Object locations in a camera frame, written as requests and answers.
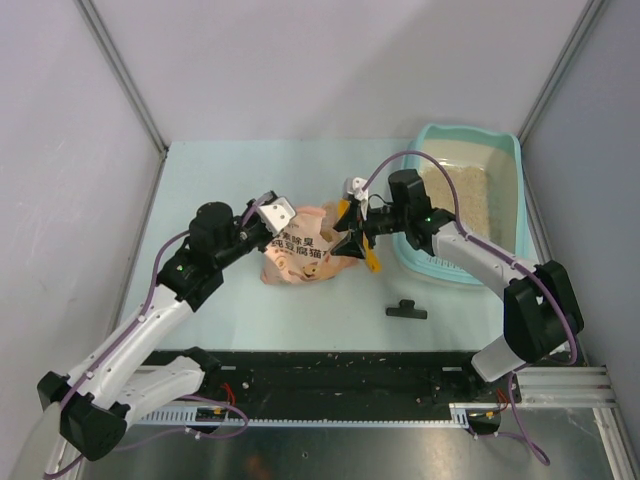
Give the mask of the yellow plastic litter scoop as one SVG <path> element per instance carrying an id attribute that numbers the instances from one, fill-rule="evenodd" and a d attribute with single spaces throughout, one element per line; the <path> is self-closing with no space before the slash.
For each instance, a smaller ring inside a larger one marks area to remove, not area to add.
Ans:
<path id="1" fill-rule="evenodd" d="M 349 202 L 346 199 L 341 199 L 338 203 L 338 213 L 340 214 L 341 217 L 344 216 L 348 208 L 349 208 Z M 381 271 L 381 264 L 379 262 L 378 257 L 374 253 L 373 248 L 369 244 L 368 238 L 366 236 L 363 236 L 362 242 L 363 242 L 363 247 L 365 251 L 364 262 L 367 268 L 372 273 L 379 273 Z"/>

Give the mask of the pink cat litter bag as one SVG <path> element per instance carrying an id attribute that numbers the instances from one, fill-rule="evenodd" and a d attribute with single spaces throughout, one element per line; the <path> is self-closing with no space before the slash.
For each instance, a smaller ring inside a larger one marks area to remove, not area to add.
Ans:
<path id="1" fill-rule="evenodd" d="M 261 280 L 267 285 L 302 285 L 334 278 L 359 260 L 334 256 L 331 249 L 343 239 L 334 230 L 338 204 L 301 206 L 289 225 L 268 245 Z"/>

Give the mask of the black bag clip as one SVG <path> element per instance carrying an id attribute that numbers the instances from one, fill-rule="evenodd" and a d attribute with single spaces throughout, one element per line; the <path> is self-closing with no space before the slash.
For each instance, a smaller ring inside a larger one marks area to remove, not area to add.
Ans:
<path id="1" fill-rule="evenodd" d="M 397 305 L 387 306 L 385 314 L 388 317 L 426 320 L 428 312 L 424 309 L 418 309 L 415 301 L 411 299 L 401 299 Z"/>

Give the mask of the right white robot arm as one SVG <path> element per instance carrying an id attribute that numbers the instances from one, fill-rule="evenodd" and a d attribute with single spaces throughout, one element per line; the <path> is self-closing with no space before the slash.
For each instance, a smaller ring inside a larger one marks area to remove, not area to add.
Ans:
<path id="1" fill-rule="evenodd" d="M 388 178 L 391 202 L 372 208 L 367 182 L 346 181 L 339 219 L 334 228 L 344 238 L 334 256 L 372 258 L 379 235 L 401 233 L 416 251 L 463 269 L 489 288 L 503 303 L 503 333 L 474 354 L 461 376 L 463 393 L 484 401 L 497 380 L 534 364 L 563 344 L 575 354 L 576 336 L 584 320 L 566 269 L 550 260 L 537 264 L 475 236 L 454 213 L 432 206 L 422 177 L 414 169 Z"/>

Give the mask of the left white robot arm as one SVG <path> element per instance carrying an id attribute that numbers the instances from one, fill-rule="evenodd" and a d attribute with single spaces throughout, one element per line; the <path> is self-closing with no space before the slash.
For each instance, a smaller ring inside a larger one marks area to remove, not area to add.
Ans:
<path id="1" fill-rule="evenodd" d="M 95 461 L 110 453 L 137 415 L 145 415 L 143 390 L 129 379 L 159 342 L 195 313 L 222 285 L 223 271 L 267 245 L 295 216 L 283 198 L 268 193 L 234 215 L 223 202 L 198 208 L 186 231 L 167 240 L 154 259 L 144 301 L 85 360 L 61 375 L 47 372 L 37 384 L 42 407 L 60 409 L 58 432 Z"/>

